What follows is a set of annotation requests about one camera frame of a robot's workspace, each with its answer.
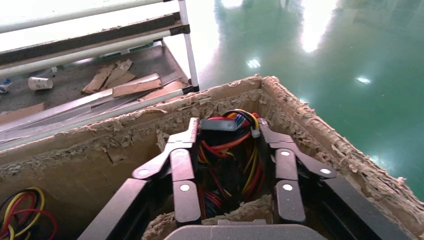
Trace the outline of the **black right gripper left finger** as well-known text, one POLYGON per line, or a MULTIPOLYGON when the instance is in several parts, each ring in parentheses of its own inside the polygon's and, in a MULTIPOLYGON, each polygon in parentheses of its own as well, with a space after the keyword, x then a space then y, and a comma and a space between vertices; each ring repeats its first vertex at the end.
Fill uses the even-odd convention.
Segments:
POLYGON ((199 225, 201 208, 194 183, 200 119, 192 117, 186 131, 170 135, 162 153, 139 166, 132 177, 154 181, 171 174, 174 218, 178 227, 199 225))

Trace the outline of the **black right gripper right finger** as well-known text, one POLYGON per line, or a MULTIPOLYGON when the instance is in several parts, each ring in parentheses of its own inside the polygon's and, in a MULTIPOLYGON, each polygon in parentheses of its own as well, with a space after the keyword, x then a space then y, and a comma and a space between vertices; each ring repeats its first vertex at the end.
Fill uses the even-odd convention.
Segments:
POLYGON ((306 214, 301 196, 299 173, 314 181, 333 179, 336 170, 303 153, 287 134, 272 131, 263 118, 258 119, 261 160, 273 185, 272 203, 275 223, 303 224, 306 214))

